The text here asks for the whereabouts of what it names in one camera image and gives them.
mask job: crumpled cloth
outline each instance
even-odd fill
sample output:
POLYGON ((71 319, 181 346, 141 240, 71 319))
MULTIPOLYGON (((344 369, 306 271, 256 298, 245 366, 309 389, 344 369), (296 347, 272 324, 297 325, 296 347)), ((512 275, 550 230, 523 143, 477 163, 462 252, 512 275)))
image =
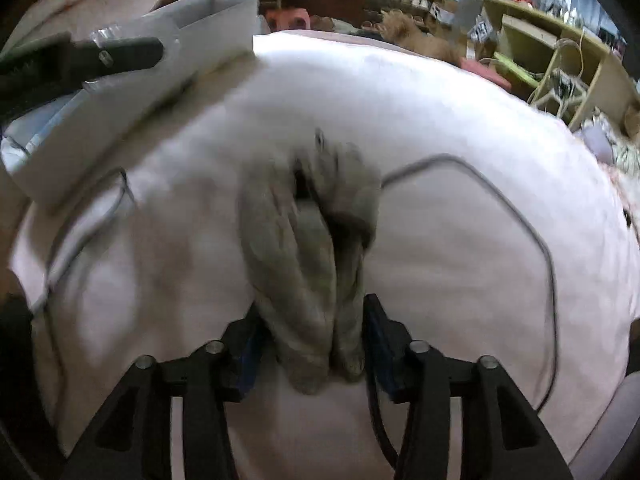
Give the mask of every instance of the crumpled cloth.
POLYGON ((257 160, 241 177, 239 235, 255 303, 295 389, 316 393, 330 367, 362 374, 362 262, 381 178, 354 146, 257 160))

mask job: green object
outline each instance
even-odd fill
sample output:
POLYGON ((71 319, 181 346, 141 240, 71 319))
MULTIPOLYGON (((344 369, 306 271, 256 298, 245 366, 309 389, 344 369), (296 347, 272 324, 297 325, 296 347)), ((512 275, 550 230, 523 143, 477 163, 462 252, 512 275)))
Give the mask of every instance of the green object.
POLYGON ((515 75, 518 79, 524 81, 526 84, 531 86, 532 88, 538 88, 539 82, 536 81, 527 70, 524 70, 523 67, 515 64, 513 59, 506 57, 504 54, 500 54, 500 52, 494 53, 494 59, 499 61, 501 65, 503 65, 509 72, 515 75))

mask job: black clamp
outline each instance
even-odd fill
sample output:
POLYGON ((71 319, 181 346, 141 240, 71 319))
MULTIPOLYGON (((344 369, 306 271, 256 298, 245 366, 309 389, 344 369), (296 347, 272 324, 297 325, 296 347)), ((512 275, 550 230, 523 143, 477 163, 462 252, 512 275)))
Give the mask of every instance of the black clamp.
POLYGON ((0 123, 63 95, 84 81, 154 67, 164 55, 158 38, 71 41, 69 33, 16 48, 0 57, 0 123))
MULTIPOLYGON (((223 403, 241 402, 254 386, 267 336, 253 305, 220 340, 186 358, 158 363, 140 356, 76 444, 62 480, 170 480, 171 397, 184 399, 185 478, 236 480, 223 403)), ((451 397, 462 398, 462 480, 572 480, 535 410, 494 357, 444 357, 390 320, 375 294, 365 297, 363 340, 374 430, 396 480, 446 480, 451 397), (399 455, 384 433, 376 379, 393 402, 410 403, 399 455)))
MULTIPOLYGON (((393 402, 410 403, 396 460, 382 422, 373 421, 396 480, 446 480, 451 397, 462 398, 462 480, 573 478, 535 410, 494 357, 475 363, 444 357, 390 320, 375 294, 365 297, 363 329, 369 384, 375 386, 373 373, 393 402)), ((374 397, 369 400, 377 403, 374 397)))
POLYGON ((171 397, 184 399, 185 477, 237 479, 223 403, 242 401, 254 386, 267 334, 252 306, 186 358, 140 356, 82 434, 61 480, 171 480, 171 397))

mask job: pink object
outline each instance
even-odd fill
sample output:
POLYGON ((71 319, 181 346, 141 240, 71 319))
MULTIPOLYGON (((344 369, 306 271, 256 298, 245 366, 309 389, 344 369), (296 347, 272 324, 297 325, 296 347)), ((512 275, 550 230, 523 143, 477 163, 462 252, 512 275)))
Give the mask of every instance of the pink object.
POLYGON ((497 84, 500 88, 505 89, 507 92, 511 92, 511 83, 498 74, 495 70, 492 70, 488 66, 476 61, 475 59, 467 59, 466 57, 460 58, 460 68, 471 72, 472 74, 479 75, 480 77, 497 84))
POLYGON ((306 9, 270 9, 264 17, 272 32, 280 30, 311 30, 311 20, 306 9))

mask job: cardboard box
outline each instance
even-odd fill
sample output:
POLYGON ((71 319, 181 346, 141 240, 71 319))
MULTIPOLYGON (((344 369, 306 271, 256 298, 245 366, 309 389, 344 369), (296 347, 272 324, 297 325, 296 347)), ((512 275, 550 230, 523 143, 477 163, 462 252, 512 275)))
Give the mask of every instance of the cardboard box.
POLYGON ((454 14, 458 12, 458 2, 456 0, 442 0, 439 6, 447 12, 453 12, 454 14))

